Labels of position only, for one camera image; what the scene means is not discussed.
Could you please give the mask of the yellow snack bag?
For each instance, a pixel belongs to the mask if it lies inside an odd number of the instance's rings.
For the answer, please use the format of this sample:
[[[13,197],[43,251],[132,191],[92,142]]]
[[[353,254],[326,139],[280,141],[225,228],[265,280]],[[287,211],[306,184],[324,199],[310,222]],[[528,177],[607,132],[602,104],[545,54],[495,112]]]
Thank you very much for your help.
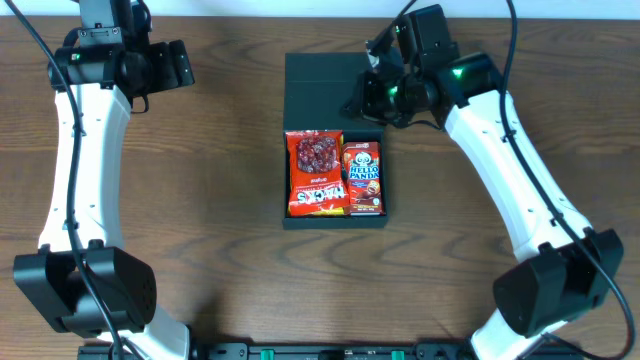
[[[340,208],[321,210],[318,212],[318,214],[320,216],[344,216],[345,211],[343,207],[340,207]]]

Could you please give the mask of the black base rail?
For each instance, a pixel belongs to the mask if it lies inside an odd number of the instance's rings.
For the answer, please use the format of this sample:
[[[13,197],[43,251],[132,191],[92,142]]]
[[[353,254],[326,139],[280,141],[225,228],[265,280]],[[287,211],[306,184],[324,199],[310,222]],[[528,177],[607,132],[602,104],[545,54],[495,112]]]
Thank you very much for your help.
[[[81,346],[79,360],[106,360],[108,346]],[[320,346],[247,345],[218,343],[199,346],[188,359],[201,360],[461,360],[475,359],[463,343],[428,341],[413,346]],[[583,357],[567,348],[544,345],[523,359],[578,360]]]

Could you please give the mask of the red Hacks candy bag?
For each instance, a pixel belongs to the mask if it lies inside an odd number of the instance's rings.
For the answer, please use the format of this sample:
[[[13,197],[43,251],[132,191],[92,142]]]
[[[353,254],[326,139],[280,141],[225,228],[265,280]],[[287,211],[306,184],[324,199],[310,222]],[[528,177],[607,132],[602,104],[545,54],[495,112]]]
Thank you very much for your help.
[[[285,133],[289,155],[291,217],[320,216],[321,210],[349,205],[342,178],[341,131],[290,131]]]

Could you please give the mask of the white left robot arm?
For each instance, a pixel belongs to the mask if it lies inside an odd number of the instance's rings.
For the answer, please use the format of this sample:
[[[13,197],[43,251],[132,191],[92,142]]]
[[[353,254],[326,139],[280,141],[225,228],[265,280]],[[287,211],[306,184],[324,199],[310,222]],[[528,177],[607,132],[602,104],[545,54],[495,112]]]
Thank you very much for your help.
[[[189,328],[157,302],[155,275],[129,254],[121,230],[121,155],[135,98],[194,82],[182,41],[88,42],[49,66],[58,116],[51,206],[35,253],[14,281],[59,333],[96,338],[107,355],[187,359]]]

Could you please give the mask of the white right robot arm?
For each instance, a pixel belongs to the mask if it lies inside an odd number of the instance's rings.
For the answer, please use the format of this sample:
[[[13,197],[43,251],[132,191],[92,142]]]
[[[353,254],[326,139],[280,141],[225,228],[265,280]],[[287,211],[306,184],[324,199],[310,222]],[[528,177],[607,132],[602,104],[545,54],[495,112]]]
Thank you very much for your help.
[[[346,112],[406,128],[428,111],[434,128],[464,152],[496,205],[516,258],[495,280],[495,311],[471,337],[476,359],[522,359],[608,296],[628,307],[615,282],[623,245],[596,231],[565,197],[521,126],[507,69],[483,53],[419,61],[370,58]]]

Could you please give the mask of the red Hello Panda box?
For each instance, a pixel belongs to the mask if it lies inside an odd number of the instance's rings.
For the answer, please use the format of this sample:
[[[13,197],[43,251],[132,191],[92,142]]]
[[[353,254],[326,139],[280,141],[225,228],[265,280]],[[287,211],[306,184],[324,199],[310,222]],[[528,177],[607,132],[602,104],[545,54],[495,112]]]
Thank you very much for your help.
[[[377,216],[384,213],[381,157],[378,142],[348,142],[342,148],[349,197],[348,214]]]

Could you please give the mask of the dark green box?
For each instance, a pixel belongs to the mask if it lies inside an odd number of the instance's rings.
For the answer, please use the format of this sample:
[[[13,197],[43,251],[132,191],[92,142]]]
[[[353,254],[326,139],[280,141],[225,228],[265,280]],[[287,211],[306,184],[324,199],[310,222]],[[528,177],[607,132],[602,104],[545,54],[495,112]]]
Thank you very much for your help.
[[[361,118],[350,118],[343,107],[350,100],[359,74],[369,69],[363,53],[287,53],[283,131],[341,130],[346,142],[380,145],[382,215],[283,216],[285,230],[378,229],[388,222],[386,148],[384,128]]]

